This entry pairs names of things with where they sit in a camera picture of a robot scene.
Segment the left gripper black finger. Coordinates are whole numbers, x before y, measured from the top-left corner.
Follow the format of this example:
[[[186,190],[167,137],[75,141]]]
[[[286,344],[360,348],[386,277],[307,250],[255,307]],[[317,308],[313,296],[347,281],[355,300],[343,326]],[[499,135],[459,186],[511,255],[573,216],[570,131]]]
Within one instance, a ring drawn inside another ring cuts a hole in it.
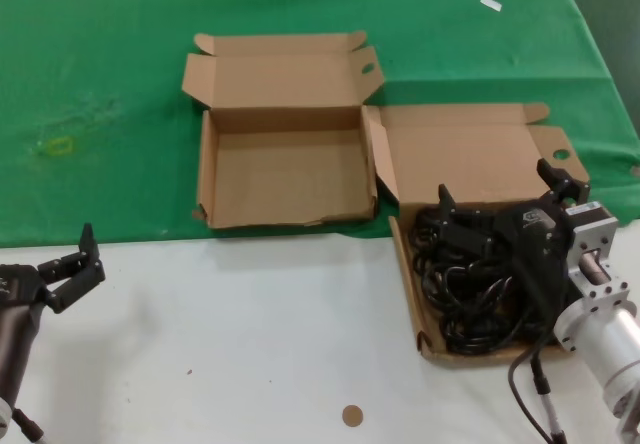
[[[62,313],[105,279],[93,227],[85,223],[78,251],[40,264],[38,273],[45,282],[44,303]]]

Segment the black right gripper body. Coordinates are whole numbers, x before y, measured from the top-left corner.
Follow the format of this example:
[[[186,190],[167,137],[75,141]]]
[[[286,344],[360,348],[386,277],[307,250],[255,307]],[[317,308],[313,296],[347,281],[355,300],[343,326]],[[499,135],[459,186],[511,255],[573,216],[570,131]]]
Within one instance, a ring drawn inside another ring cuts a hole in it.
[[[503,206],[495,211],[492,230],[504,243],[511,269],[567,268],[568,218],[559,194]]]

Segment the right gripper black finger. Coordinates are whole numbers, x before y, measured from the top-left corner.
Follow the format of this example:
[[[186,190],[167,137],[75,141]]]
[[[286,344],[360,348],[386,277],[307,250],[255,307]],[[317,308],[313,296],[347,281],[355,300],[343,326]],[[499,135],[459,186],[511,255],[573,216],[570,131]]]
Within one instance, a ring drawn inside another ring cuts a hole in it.
[[[439,239],[465,254],[488,258],[493,253],[493,212],[480,209],[458,210],[444,184],[438,186]]]
[[[575,204],[587,202],[590,185],[572,177],[565,169],[552,167],[549,162],[541,158],[536,165],[539,177],[548,187],[548,191],[540,199],[551,204],[563,204],[572,200]]]

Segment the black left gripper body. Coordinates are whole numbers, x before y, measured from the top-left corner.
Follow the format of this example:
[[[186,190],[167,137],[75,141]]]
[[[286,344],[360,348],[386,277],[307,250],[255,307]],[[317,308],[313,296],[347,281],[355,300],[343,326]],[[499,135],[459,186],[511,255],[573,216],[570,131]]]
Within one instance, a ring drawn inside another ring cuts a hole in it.
[[[47,282],[29,265],[1,265],[1,309],[48,305]]]

